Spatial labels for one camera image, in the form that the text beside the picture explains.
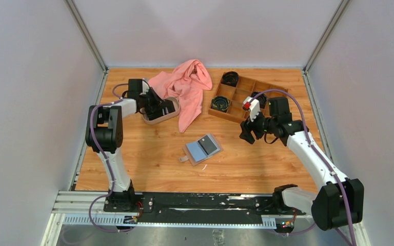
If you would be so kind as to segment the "beige oval card tray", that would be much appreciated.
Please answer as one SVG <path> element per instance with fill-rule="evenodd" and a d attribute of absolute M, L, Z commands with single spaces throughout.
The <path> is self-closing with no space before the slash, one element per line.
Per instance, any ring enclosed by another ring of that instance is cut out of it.
<path fill-rule="evenodd" d="M 155 125 L 179 115 L 181 106 L 177 98 L 167 97 L 164 104 L 165 106 L 161 106 L 155 113 L 146 114 L 143 110 L 144 122 L 148 125 Z"/>

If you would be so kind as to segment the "rolled belt front left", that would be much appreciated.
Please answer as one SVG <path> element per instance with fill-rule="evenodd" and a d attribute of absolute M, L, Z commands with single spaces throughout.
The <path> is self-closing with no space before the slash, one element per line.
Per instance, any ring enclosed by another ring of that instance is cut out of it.
<path fill-rule="evenodd" d="M 211 109 L 226 113 L 230 106 L 230 100 L 224 96 L 216 96 L 211 101 Z"/>

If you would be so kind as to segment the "pink card holder wallet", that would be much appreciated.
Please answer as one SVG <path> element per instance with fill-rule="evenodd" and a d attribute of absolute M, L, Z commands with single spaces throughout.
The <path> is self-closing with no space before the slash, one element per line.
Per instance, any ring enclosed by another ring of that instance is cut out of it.
<path fill-rule="evenodd" d="M 198 140 L 193 141 L 193 142 L 189 142 L 187 144 L 184 145 L 183 147 L 183 151 L 185 153 L 185 155 L 183 157 L 179 158 L 180 162 L 190 162 L 192 166 L 196 166 L 204 161 L 206 161 L 207 159 L 213 157 L 214 155 L 217 155 L 218 153 L 223 151 L 223 148 L 221 146 L 221 144 L 219 143 L 219 141 L 216 139 L 216 137 L 213 134 L 207 134 L 207 135 L 211 135 L 212 138 L 214 139 L 214 141 L 217 143 L 218 147 L 219 147 L 219 151 L 214 153 L 213 155 L 206 155 L 206 153 L 204 152 L 204 150 L 200 147 L 200 145 L 198 144 Z"/>

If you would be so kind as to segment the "pink cloth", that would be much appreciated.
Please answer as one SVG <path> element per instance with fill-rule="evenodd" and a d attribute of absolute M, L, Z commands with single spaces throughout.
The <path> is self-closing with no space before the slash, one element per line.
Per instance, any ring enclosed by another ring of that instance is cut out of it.
<path fill-rule="evenodd" d="M 149 85 L 161 98 L 175 97 L 180 104 L 180 133 L 184 133 L 191 123 L 201 114 L 204 91 L 213 87 L 211 76 L 198 59 L 188 60 L 172 72 L 160 72 L 149 79 Z"/>

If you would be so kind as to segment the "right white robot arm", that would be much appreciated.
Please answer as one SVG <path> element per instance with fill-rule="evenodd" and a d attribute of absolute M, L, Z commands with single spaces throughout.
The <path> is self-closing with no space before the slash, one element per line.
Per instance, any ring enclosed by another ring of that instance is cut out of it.
<path fill-rule="evenodd" d="M 253 144 L 257 139 L 273 135 L 297 158 L 313 178 L 318 193 L 286 184 L 275 188 L 272 206 L 279 214 L 296 209 L 310 214 L 323 231 L 363 220 L 364 186 L 358 179 L 350 179 L 325 156 L 302 120 L 293 120 L 288 99 L 269 100 L 270 116 L 265 117 L 257 99 L 247 97 L 243 109 L 249 112 L 241 122 L 240 138 Z"/>

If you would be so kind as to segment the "rolled belt back left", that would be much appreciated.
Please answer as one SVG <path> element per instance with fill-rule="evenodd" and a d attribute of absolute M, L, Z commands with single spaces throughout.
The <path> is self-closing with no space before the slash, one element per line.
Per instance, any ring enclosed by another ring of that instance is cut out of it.
<path fill-rule="evenodd" d="M 229 71 L 223 74 L 221 84 L 236 87 L 239 82 L 240 76 L 235 71 Z"/>

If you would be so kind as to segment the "black VIP credit card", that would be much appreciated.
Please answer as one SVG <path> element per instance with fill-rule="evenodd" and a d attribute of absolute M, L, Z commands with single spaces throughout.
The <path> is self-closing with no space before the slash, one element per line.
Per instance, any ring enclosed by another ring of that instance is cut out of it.
<path fill-rule="evenodd" d="M 205 135 L 204 137 L 199 139 L 198 144 L 208 156 L 213 155 L 214 153 L 219 151 L 219 147 L 211 135 Z"/>

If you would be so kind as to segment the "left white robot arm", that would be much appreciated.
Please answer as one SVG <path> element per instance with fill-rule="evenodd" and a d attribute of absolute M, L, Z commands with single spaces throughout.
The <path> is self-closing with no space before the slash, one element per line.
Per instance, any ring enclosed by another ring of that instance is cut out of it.
<path fill-rule="evenodd" d="M 109 181 L 104 211 L 130 212 L 137 201 L 132 180 L 122 159 L 123 118 L 140 113 L 148 124 L 157 124 L 178 115 L 176 98 L 162 99 L 145 79 L 133 78 L 116 101 L 90 106 L 85 142 L 102 160 Z"/>

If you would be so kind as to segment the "wooden divided tray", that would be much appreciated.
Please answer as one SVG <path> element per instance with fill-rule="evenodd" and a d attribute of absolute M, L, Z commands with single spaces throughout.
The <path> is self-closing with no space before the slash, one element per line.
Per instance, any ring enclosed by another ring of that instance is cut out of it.
<path fill-rule="evenodd" d="M 260 111 L 265 117 L 269 116 L 269 99 L 286 96 L 282 91 L 288 92 L 285 87 L 277 86 L 256 79 L 240 76 L 237 72 L 225 72 L 220 80 L 214 97 L 211 100 L 208 114 L 228 121 L 241 123 L 249 116 L 243 109 L 243 103 L 260 92 L 256 98 Z"/>

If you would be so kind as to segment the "rolled belt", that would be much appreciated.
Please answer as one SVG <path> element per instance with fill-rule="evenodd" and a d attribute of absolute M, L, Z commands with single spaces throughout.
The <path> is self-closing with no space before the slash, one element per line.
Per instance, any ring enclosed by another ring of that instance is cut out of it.
<path fill-rule="evenodd" d="M 230 100 L 224 96 L 216 96 L 211 101 L 211 109 L 226 113 L 230 106 Z"/>
<path fill-rule="evenodd" d="M 240 76 L 235 71 L 229 71 L 223 74 L 221 84 L 236 87 L 239 82 Z"/>
<path fill-rule="evenodd" d="M 259 93 L 260 92 L 255 91 L 255 92 L 252 92 L 250 96 L 255 97 Z M 268 97 L 265 94 L 260 94 L 257 97 L 257 100 L 259 101 L 260 108 L 264 109 L 266 107 L 266 103 L 268 102 Z"/>

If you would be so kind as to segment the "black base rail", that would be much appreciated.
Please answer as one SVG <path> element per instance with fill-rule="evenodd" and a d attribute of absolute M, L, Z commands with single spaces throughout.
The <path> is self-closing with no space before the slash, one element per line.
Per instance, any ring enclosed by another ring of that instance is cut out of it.
<path fill-rule="evenodd" d="M 133 202 L 103 202 L 104 212 L 134 216 L 139 226 L 276 229 L 304 215 L 277 207 L 270 194 L 137 192 Z"/>

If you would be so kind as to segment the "rolled belt middle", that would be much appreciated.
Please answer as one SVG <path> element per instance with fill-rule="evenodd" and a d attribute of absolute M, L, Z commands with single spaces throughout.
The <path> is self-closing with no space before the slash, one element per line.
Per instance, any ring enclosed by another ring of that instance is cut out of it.
<path fill-rule="evenodd" d="M 259 93 L 260 92 L 255 91 L 255 92 L 252 92 L 250 96 L 255 97 Z M 265 94 L 260 94 L 257 97 L 257 100 L 259 101 L 260 108 L 264 109 L 266 107 L 266 103 L 268 102 L 268 97 Z"/>

